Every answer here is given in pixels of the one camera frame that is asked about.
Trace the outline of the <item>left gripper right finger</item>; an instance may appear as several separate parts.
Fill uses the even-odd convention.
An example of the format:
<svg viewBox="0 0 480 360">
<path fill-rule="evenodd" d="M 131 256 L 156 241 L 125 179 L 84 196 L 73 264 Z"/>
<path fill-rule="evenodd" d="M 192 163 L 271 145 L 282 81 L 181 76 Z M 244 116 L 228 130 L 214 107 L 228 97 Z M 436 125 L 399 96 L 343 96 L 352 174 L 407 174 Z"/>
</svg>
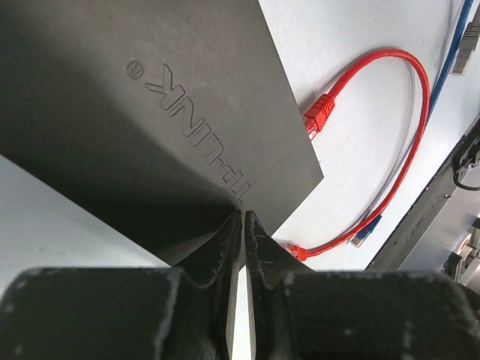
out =
<svg viewBox="0 0 480 360">
<path fill-rule="evenodd" d="M 284 280 L 310 269 L 267 233 L 254 211 L 245 213 L 244 249 L 251 358 L 294 359 Z"/>
</svg>

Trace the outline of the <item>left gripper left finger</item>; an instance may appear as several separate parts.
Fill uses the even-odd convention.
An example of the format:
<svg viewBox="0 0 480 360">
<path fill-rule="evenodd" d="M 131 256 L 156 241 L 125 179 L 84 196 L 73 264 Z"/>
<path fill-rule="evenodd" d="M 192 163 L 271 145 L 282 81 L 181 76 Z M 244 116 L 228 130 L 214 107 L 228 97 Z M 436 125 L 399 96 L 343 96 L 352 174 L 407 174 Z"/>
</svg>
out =
<svg viewBox="0 0 480 360">
<path fill-rule="evenodd" d="M 242 245 L 242 213 L 234 211 L 183 259 L 165 359 L 231 359 Z"/>
</svg>

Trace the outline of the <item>black network switch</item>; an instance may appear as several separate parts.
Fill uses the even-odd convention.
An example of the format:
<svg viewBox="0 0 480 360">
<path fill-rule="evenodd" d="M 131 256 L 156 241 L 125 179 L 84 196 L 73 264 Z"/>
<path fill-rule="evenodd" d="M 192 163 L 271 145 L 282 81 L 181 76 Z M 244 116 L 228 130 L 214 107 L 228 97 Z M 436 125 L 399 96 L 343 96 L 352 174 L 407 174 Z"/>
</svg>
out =
<svg viewBox="0 0 480 360">
<path fill-rule="evenodd" d="M 258 1 L 3 1 L 1 154 L 169 264 L 323 180 Z"/>
</svg>

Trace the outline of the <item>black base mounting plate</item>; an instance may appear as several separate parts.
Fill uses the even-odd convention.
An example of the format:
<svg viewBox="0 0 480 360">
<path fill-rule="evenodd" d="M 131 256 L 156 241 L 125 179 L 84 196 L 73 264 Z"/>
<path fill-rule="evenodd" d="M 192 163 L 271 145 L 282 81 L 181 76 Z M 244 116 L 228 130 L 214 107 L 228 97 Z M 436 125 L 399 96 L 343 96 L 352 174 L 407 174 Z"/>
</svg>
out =
<svg viewBox="0 0 480 360">
<path fill-rule="evenodd" d="M 476 118 L 366 269 L 438 271 L 478 217 Z"/>
</svg>

